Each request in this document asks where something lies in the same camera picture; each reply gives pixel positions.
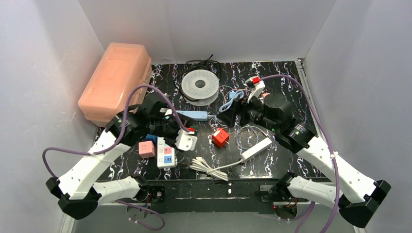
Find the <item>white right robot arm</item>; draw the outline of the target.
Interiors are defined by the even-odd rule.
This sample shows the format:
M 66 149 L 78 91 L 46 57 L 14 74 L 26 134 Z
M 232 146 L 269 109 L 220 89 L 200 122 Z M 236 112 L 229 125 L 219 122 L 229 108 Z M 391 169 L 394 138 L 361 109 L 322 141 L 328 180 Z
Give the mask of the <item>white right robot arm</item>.
M 240 123 L 254 123 L 275 135 L 275 141 L 304 158 L 335 187 L 311 182 L 295 173 L 286 173 L 277 184 L 265 191 L 269 197 L 303 198 L 333 208 L 350 224 L 365 228 L 391 190 L 385 180 L 375 181 L 351 166 L 301 120 L 292 117 L 291 104 L 278 94 L 269 94 L 263 101 L 256 97 L 234 103 Z

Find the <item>light blue power strip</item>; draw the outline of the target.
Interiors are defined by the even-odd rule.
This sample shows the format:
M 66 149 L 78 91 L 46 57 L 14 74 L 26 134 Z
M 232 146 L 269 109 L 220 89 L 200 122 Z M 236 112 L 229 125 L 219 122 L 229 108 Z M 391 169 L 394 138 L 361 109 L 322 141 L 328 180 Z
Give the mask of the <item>light blue power strip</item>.
M 190 117 L 195 121 L 207 121 L 208 120 L 208 112 L 206 111 L 177 110 L 177 113 L 182 114 L 186 117 Z

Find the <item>white colourful power strip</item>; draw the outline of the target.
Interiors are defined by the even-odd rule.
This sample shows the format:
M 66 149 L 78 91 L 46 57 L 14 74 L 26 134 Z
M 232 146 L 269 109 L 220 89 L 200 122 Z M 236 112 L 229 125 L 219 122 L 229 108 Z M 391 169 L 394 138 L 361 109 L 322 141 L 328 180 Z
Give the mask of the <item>white colourful power strip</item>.
M 157 138 L 156 162 L 159 169 L 169 170 L 176 166 L 175 149 L 163 137 Z

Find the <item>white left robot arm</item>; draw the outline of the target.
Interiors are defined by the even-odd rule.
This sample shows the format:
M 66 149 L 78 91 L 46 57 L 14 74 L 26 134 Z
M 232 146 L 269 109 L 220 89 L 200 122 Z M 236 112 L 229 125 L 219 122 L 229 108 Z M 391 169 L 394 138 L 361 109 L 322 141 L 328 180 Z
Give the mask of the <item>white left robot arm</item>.
M 189 151 L 195 148 L 197 133 L 193 119 L 178 113 L 169 100 L 130 106 L 112 118 L 89 151 L 81 153 L 78 163 L 62 176 L 52 175 L 46 186 L 57 197 L 60 209 L 76 220 L 109 202 L 145 201 L 155 191 L 141 175 L 110 182 L 99 182 L 98 178 L 147 135 L 164 140 L 172 150 Z

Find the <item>white small power strip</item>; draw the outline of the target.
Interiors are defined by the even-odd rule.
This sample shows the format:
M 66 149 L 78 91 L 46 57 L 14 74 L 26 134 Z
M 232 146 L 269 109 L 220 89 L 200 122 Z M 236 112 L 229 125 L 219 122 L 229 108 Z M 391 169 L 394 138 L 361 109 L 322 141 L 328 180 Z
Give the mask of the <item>white small power strip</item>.
M 256 155 L 260 154 L 262 151 L 266 150 L 271 144 L 272 140 L 270 138 L 261 140 L 260 142 L 243 152 L 240 155 L 240 161 L 242 163 L 246 163 Z

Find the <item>white plug with cable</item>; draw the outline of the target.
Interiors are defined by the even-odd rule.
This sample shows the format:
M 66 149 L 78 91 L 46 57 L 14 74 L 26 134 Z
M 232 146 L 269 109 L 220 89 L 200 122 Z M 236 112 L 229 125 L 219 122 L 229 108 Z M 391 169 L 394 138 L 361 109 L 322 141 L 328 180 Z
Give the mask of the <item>white plug with cable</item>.
M 214 177 L 216 179 L 219 180 L 223 180 L 223 181 L 228 181 L 228 175 L 225 172 L 222 172 L 221 169 L 223 168 L 228 168 L 228 167 L 232 167 L 235 165 L 238 165 L 240 163 L 242 163 L 243 160 L 240 159 L 235 163 L 232 164 L 228 164 L 225 166 L 220 166 L 220 167 L 216 167 L 216 168 L 212 168 L 209 166 L 209 164 L 206 162 L 206 160 L 203 157 L 196 157 L 194 159 L 192 159 L 191 164 L 189 165 L 189 168 L 198 172 L 203 172 L 211 177 Z

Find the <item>blue cube adapter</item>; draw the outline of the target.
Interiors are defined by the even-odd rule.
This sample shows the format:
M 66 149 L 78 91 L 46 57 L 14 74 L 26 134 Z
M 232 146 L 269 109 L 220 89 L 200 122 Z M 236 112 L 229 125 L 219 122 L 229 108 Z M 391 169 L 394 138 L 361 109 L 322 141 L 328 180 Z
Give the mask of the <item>blue cube adapter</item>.
M 157 136 L 155 136 L 155 135 L 152 135 L 152 134 L 148 134 L 148 135 L 146 135 L 146 137 L 145 137 L 145 141 L 152 141 L 154 144 L 157 144 Z

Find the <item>red cube adapter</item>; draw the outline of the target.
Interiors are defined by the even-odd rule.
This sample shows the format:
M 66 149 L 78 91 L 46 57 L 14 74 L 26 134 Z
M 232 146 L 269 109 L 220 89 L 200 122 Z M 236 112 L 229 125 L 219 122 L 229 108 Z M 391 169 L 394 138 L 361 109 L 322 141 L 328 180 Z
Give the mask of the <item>red cube adapter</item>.
M 223 148 L 229 141 L 229 133 L 222 128 L 218 128 L 212 134 L 212 142 L 219 148 Z

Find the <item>pink cube adapter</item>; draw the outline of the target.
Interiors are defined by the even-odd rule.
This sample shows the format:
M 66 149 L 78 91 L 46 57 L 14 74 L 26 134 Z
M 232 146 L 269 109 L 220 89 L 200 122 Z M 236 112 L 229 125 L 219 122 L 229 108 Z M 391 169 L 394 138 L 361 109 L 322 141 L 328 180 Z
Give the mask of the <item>pink cube adapter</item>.
M 138 143 L 138 154 L 142 159 L 155 157 L 155 146 L 152 141 Z

